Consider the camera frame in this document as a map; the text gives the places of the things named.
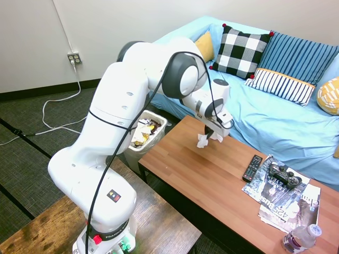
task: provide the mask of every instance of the dark carpet floor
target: dark carpet floor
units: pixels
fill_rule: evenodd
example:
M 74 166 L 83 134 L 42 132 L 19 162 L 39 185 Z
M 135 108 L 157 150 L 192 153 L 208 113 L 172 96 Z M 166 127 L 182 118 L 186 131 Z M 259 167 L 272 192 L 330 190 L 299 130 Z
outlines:
M 76 122 L 86 116 L 95 89 L 83 90 L 79 96 L 60 103 L 49 103 L 46 107 L 46 122 L 51 126 L 60 126 Z M 42 123 L 42 107 L 48 99 L 64 98 L 73 93 L 64 93 L 13 102 L 0 103 L 0 117 L 25 134 L 48 130 Z M 149 110 L 167 118 L 172 126 L 167 126 L 167 133 L 179 120 L 174 116 L 152 106 Z M 72 125 L 71 129 L 80 131 L 84 122 Z M 0 144 L 16 137 L 0 125 Z M 50 155 L 70 146 L 78 134 L 67 130 L 56 130 L 43 135 L 29 137 Z M 119 158 L 126 164 L 123 155 Z M 3 185 L 34 216 L 38 216 L 59 200 L 63 193 L 54 185 L 47 172 L 49 159 L 29 146 L 21 139 L 0 146 L 0 184 Z M 164 185 L 154 176 L 149 175 L 150 186 L 157 191 Z M 6 196 L 0 193 L 0 243 L 17 230 L 25 226 L 30 219 L 22 213 Z M 198 253 L 226 253 L 207 237 L 197 242 Z

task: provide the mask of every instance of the black and white checkered pillow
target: black and white checkered pillow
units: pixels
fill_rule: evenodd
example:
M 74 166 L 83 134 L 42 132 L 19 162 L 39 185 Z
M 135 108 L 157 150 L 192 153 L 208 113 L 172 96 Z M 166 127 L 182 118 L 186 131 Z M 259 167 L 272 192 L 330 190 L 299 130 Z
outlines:
M 269 40 L 269 34 L 243 33 L 226 25 L 212 69 L 240 78 L 250 78 L 255 73 Z

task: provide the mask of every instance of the wooden table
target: wooden table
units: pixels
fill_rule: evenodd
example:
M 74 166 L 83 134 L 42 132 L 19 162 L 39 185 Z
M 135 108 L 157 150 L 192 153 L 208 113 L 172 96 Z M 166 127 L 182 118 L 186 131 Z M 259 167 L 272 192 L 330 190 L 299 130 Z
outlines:
M 123 176 L 138 194 L 134 216 L 138 223 L 133 253 L 188 253 L 201 232 L 116 159 L 111 168 Z M 83 212 L 63 197 L 0 245 L 3 254 L 71 253 L 85 226 Z
M 186 116 L 139 162 L 181 192 L 224 225 L 265 253 L 286 253 L 281 247 L 282 231 L 258 217 L 260 204 L 242 191 L 242 175 L 252 157 L 266 155 L 226 137 L 222 143 L 209 140 L 197 148 L 203 123 Z M 323 234 L 305 253 L 337 253 L 339 245 L 339 193 L 311 180 L 320 187 L 319 226 Z

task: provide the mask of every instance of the blue striped pillow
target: blue striped pillow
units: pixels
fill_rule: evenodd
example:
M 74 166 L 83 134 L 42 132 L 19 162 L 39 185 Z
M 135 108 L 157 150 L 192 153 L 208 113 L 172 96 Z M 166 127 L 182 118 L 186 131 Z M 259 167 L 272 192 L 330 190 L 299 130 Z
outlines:
M 338 46 L 274 32 L 258 68 L 273 70 L 316 85 L 338 52 Z

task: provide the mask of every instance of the light blue couch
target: light blue couch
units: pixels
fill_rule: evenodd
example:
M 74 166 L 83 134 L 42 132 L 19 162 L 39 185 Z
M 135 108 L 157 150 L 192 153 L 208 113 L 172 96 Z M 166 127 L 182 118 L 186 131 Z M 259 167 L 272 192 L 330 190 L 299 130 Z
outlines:
M 215 60 L 219 52 L 223 23 L 245 33 L 269 33 L 213 17 L 202 17 L 165 35 L 156 43 L 166 43 L 173 37 L 187 37 L 196 41 L 210 31 Z M 209 70 L 209 73 L 211 79 L 223 76 L 230 84 L 230 97 L 226 107 L 235 121 L 230 132 L 233 138 L 266 155 L 273 154 L 293 169 L 339 191 L 339 159 L 333 158 L 339 144 L 339 116 L 325 113 L 316 102 L 320 85 L 339 76 L 339 55 L 326 70 L 306 107 L 245 86 L 244 80 L 236 76 L 214 70 Z M 208 83 L 203 89 L 209 89 Z M 177 99 L 160 94 L 154 97 L 152 104 L 179 119 L 188 114 L 194 115 L 193 111 L 181 105 Z

